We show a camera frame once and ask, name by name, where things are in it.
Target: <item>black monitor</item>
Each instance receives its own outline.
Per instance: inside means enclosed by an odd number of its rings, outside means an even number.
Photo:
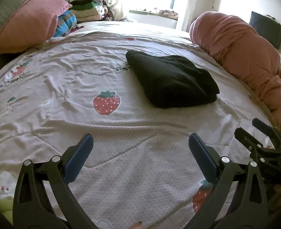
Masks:
[[[250,25],[276,49],[280,48],[281,24],[268,16],[252,11]]]

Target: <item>pink pillow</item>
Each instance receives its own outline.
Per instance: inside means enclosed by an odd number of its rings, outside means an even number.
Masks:
[[[70,7],[65,0],[26,0],[0,30],[0,54],[23,52],[53,37],[57,17]]]

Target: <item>rolled pink comforter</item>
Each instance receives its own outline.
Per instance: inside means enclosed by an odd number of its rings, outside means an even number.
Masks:
[[[281,64],[277,50],[239,17],[219,12],[200,15],[189,33],[193,43],[258,95],[281,129]]]

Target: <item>mattress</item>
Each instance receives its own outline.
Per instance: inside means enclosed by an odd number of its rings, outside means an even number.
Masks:
[[[183,228],[195,214],[193,197],[204,180],[188,148],[189,135],[198,133],[220,156],[246,164],[249,152],[234,138],[235,129],[244,128],[267,146],[251,121],[270,122],[243,84],[178,31],[126,22],[83,25],[0,71],[0,174],[7,171],[17,179],[24,160],[48,161],[90,133],[94,148],[69,184],[88,216],[111,229],[137,221],[146,228]],[[220,89],[217,101],[154,107],[126,61],[128,50],[188,58],[210,72]],[[97,96],[108,91],[115,94],[104,101],[113,103],[107,112]],[[233,192],[234,187],[219,218]]]

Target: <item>robotic arm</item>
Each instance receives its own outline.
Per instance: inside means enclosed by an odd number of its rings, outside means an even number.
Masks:
[[[262,143],[242,128],[235,138],[250,150],[252,161],[233,163],[219,156],[200,137],[189,137],[189,149],[205,179],[214,188],[204,204],[184,229],[262,229],[266,228],[269,190],[266,184],[281,184],[281,134],[255,118],[254,127],[269,136],[275,149],[263,148]],[[69,147],[62,156],[48,162],[24,161],[19,174],[13,203],[12,226],[0,213],[0,228],[10,229],[98,229],[81,208],[68,184],[78,176],[93,149],[93,137],[84,135],[80,142]],[[54,196],[67,221],[58,218],[49,202],[43,180],[49,181]],[[238,185],[224,218],[216,220],[233,182]]]

